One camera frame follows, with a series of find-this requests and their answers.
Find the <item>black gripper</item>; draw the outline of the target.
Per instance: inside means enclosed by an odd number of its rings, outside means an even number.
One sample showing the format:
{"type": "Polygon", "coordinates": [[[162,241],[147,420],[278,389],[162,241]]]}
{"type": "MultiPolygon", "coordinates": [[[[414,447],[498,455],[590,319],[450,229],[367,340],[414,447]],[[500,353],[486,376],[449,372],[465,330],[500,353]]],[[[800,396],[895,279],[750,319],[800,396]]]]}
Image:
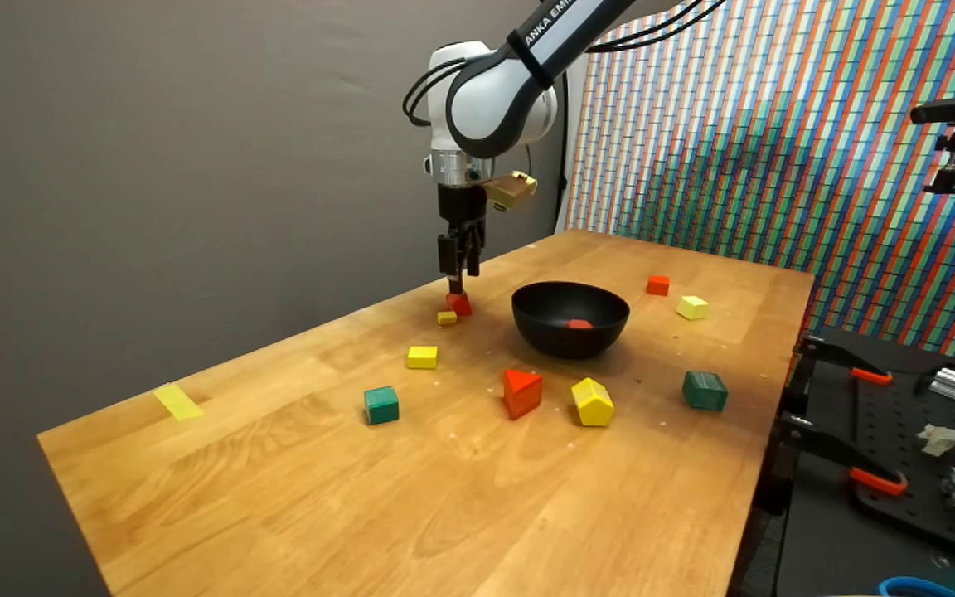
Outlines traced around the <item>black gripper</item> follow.
{"type": "Polygon", "coordinates": [[[439,215],[449,235],[439,235],[439,268],[449,279],[449,295],[462,292],[459,241],[465,241],[465,271],[482,277],[486,197],[482,186],[441,186],[439,215]]]}

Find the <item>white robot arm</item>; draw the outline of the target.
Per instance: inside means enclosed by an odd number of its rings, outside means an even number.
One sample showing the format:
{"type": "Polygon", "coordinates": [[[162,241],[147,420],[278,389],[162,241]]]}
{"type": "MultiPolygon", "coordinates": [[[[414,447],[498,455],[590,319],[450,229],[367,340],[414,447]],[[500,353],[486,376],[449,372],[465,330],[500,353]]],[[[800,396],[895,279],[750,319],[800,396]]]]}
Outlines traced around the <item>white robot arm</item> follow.
{"type": "Polygon", "coordinates": [[[537,142],[556,116],[553,81],[613,24],[633,0],[542,0],[537,10],[491,51],[482,40],[439,47],[427,61],[432,131],[423,158],[439,186],[439,268],[449,292],[482,271],[486,184],[493,158],[537,142]]]}

